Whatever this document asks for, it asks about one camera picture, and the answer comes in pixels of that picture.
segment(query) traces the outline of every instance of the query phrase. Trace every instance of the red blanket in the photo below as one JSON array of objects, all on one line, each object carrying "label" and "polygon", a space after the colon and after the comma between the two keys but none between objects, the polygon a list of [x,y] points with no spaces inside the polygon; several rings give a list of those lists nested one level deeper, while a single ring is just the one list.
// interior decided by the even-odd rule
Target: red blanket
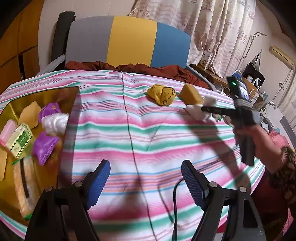
[{"label": "red blanket", "polygon": [[168,65],[161,68],[149,67],[145,64],[128,64],[128,65],[119,65],[118,67],[114,67],[104,62],[83,62],[79,63],[76,61],[69,61],[65,69],[73,69],[73,70],[114,70],[114,71],[122,71],[127,73],[136,73],[136,74],[147,74],[153,75],[157,77],[163,77],[167,79],[177,80],[189,84],[193,84],[199,87],[203,87],[208,89],[208,85],[190,73],[188,70],[183,69],[178,65]]}]

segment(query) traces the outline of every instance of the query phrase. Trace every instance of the blue object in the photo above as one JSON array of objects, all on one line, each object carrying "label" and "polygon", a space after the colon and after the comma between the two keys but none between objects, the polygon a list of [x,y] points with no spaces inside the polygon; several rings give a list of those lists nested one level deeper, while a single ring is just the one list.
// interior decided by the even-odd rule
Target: blue object
[{"label": "blue object", "polygon": [[195,204],[199,206],[202,210],[205,210],[205,198],[207,196],[207,193],[204,192],[203,188],[200,186],[185,161],[182,162],[181,173]]},{"label": "blue object", "polygon": [[110,175],[111,166],[110,162],[103,160],[96,171],[91,173],[91,175],[96,175],[91,177],[94,179],[90,184],[88,189],[88,196],[86,199],[86,209],[89,210],[93,205],[95,205],[101,195],[101,192],[105,186],[105,183]]},{"label": "blue object", "polygon": [[235,71],[232,76],[242,79],[242,73],[239,70]]},{"label": "blue object", "polygon": [[177,64],[186,67],[190,48],[190,36],[172,26],[157,23],[151,67]]}]

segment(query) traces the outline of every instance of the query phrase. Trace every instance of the plastic bag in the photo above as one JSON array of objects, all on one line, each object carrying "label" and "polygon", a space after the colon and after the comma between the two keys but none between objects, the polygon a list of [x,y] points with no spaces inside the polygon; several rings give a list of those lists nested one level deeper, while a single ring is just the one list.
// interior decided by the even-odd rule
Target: plastic bag
[{"label": "plastic bag", "polygon": [[48,135],[64,135],[69,119],[69,114],[56,113],[42,118],[42,127]]},{"label": "plastic bag", "polygon": [[59,104],[57,102],[49,103],[46,106],[44,106],[40,111],[38,122],[41,123],[41,120],[43,117],[56,114],[56,113],[61,113]]},{"label": "plastic bag", "polygon": [[40,133],[32,149],[32,155],[37,157],[40,166],[44,165],[58,142],[58,137],[47,136],[45,131]]}]

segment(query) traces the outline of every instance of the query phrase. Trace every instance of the yellow knit cloth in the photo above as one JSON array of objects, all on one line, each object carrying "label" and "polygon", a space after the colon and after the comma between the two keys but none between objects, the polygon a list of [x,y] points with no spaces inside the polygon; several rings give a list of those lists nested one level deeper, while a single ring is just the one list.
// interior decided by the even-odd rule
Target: yellow knit cloth
[{"label": "yellow knit cloth", "polygon": [[157,104],[168,106],[174,102],[176,91],[172,87],[156,84],[147,90],[147,95],[153,98]]}]

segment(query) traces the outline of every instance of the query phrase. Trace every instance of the screw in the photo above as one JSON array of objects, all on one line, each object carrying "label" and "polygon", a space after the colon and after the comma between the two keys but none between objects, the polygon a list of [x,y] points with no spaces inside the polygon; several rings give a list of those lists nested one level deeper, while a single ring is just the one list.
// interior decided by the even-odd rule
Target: screw
[{"label": "screw", "polygon": [[78,187],[81,187],[82,186],[82,182],[81,181],[75,182],[74,183],[74,186],[76,186],[77,188]]},{"label": "screw", "polygon": [[246,191],[247,191],[245,187],[240,187],[239,190],[240,190],[241,192],[246,192]]},{"label": "screw", "polygon": [[216,188],[218,186],[218,184],[216,182],[210,182],[210,186],[212,188]]},{"label": "screw", "polygon": [[47,186],[46,188],[45,188],[45,191],[46,192],[50,192],[52,190],[52,186]]}]

